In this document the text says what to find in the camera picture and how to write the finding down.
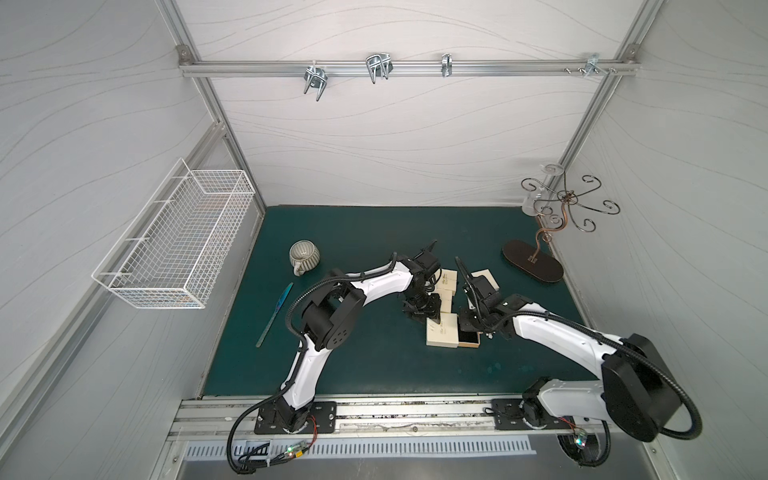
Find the cream jewelry box front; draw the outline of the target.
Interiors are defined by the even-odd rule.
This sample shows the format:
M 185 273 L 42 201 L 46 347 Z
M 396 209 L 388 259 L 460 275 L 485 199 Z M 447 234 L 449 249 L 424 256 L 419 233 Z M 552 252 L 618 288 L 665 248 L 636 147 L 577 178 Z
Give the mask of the cream jewelry box front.
M 478 348 L 480 336 L 477 332 L 460 330 L 456 314 L 441 313 L 439 321 L 426 320 L 426 345 L 442 348 Z

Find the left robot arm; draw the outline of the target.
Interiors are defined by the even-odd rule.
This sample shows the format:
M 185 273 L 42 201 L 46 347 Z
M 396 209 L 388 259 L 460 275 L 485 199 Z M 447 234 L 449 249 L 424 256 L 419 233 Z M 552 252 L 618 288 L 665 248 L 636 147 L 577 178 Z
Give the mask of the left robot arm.
M 364 306 L 401 294 L 409 318 L 421 323 L 440 318 L 441 298 L 435 289 L 441 264 L 434 246 L 430 243 L 413 256 L 395 253 L 373 270 L 335 269 L 294 301 L 285 321 L 299 338 L 299 347 L 274 401 L 283 417 L 307 411 L 328 357 L 350 336 Z

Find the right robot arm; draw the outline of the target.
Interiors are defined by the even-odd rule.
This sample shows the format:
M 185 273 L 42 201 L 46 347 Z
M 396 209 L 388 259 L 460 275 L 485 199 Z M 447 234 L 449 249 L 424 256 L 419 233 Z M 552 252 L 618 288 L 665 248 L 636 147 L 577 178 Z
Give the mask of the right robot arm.
M 652 342 L 591 329 L 513 295 L 503 298 L 484 276 L 456 262 L 469 306 L 461 316 L 484 334 L 540 344 L 589 371 L 590 381 L 542 377 L 519 406 L 534 429 L 549 417 L 609 422 L 632 438 L 650 442 L 663 435 L 693 440 L 703 418 L 692 397 L 669 372 Z

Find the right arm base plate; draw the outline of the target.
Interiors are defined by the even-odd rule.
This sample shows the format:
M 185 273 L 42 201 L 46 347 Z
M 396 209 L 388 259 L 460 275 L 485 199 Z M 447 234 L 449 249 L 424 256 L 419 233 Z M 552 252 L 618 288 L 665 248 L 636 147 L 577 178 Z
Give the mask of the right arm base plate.
M 551 416 L 538 404 L 522 398 L 494 398 L 483 408 L 483 414 L 492 419 L 493 428 L 498 431 L 573 429 L 567 418 Z

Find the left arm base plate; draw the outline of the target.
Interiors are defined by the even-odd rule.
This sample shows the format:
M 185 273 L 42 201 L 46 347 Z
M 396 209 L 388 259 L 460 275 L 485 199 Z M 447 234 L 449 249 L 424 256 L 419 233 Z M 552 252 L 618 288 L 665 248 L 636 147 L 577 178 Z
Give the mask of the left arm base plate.
M 270 402 L 261 407 L 256 416 L 254 433 L 267 434 L 320 434 L 333 433 L 336 429 L 337 403 L 311 401 L 299 409 L 290 407 L 283 400 Z

